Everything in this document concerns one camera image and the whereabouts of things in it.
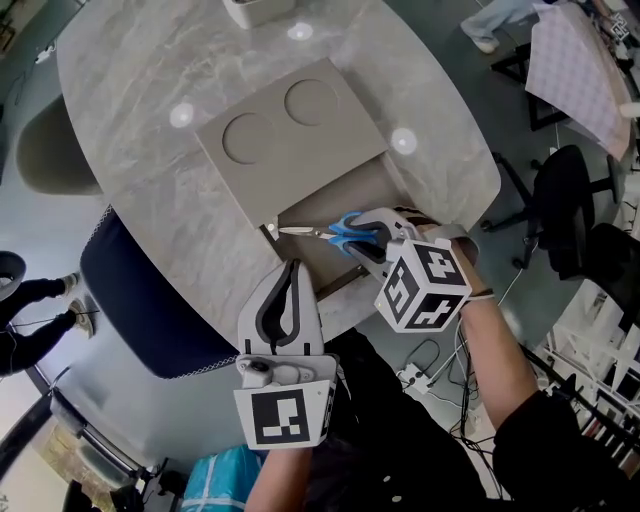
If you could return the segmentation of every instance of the gray floor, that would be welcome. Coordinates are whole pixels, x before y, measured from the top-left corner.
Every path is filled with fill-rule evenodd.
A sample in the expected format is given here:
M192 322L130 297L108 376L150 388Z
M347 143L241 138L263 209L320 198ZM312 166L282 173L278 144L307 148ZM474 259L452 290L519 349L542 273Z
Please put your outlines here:
M445 68L490 147L503 153L514 167L522 169L526 181L531 182L533 178L533 173L526 169L527 162L532 158L544 159L549 147L557 145L557 138L560 145L580 145L593 178L604 175L604 152L582 136L563 126L558 127L557 136L554 127L531 133L521 87L489 70L491 62L514 47L512 38L518 42L527 40L528 26L510 27L511 36L499 34L500 51L496 56L486 57L457 27L462 19L479 8L473 0L388 0L388 3ZM0 62L0 91L5 90L23 69L29 70L38 48L44 47L60 30L73 9L74 2L70 0L49 0L21 34L11 55ZM25 120L59 94L59 89L53 59L33 69L20 104L15 106L12 101L7 102L4 124L11 140ZM437 101L437 98L425 97L425 101ZM610 203L604 195L597 198L601 217ZM104 206L101 197L52 197L29 191L10 158L0 186L2 248L19 252L26 258L29 277L56 277L73 271ZM512 184L503 176L500 195L486 218L499 219L521 208ZM492 235L474 229L473 234L482 251L478 264L480 271L501 295L516 275L511 259L521 254L523 228ZM560 283L549 268L546 255L536 253L531 268L522 274L504 302L505 315L519 339L530 344L539 343L578 284ZM80 293L85 295L86 291L80 290ZM45 301L25 310L22 319L49 317L60 312L64 305L60 301ZM200 455L240 442L242 434L230 402L231 389L238 381L233 368L177 381L162 381L146 371L105 318L98 315L97 325L97 335L90 343L70 334L41 366L52 377L73 363L73 371L61 386L105 435L141 460L161 459L168 455L181 459L184 467ZM418 336L394 334L379 316L364 322L360 329L396 370L422 340ZM430 373L451 353L453 329L434 339L440 344L441 355ZM435 354L433 344L425 343L412 360L426 367ZM454 367L453 377L459 379L458 367ZM460 388L450 384L446 374L437 382L435 391L442 397L460 400ZM459 412L455 407L432 398L423 398L423 401L443 426L456 421Z

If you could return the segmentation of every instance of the sneaker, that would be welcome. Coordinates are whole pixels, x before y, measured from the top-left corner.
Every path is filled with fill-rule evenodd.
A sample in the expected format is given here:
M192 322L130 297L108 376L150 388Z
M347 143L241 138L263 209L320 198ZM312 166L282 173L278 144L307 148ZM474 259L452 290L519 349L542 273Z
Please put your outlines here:
M87 308L85 308L80 299L74 299L71 304L69 304L69 311L76 315L76 323L74 327L83 330L87 333L87 337L91 338L93 336L93 322L91 322L89 315L84 313L86 310Z
M464 20L460 23L460 28L465 33L466 36L469 37L473 41L473 44L476 45L478 50L480 50L485 55L490 55L496 51L496 48L500 46L500 41L498 41L495 37L478 37L477 34L473 34L473 30L468 23L468 20Z
M77 272L74 272L73 274L69 274L68 276L64 276L62 278L62 282L64 283L64 293L62 295L65 297L69 295L69 293L71 293L71 290L73 290L76 287L79 280L80 280L80 274L78 274Z

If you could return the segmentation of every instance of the marble table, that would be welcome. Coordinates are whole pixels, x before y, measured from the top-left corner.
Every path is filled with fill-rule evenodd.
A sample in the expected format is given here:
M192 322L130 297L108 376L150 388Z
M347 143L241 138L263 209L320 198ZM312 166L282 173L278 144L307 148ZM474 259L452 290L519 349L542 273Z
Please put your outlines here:
M310 37L292 30L299 23ZM69 116L107 199L162 274L232 343L242 305L280 260L195 130L327 56L384 137L398 128L415 134L412 154L390 151L415 205L470 228L500 189L498 170L451 80L381 0L298 0L251 31L220 0L91 2L58 40ZM170 113L185 102L193 121L176 128ZM322 300L325 339L371 315L378 289L368 276Z

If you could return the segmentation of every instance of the blue package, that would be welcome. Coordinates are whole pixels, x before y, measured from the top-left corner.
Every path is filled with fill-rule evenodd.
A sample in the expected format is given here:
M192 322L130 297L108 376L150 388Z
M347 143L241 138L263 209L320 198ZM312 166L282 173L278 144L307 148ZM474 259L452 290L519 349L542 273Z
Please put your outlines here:
M184 493L182 512L244 510L262 460L242 445L196 462Z

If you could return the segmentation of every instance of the blue chair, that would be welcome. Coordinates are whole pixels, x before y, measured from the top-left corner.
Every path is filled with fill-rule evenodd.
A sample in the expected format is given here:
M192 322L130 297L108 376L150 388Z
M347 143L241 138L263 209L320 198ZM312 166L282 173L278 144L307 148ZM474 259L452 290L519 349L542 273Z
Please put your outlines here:
M80 269L100 310L158 377L193 375L235 361L236 348L169 284L111 206L82 252Z

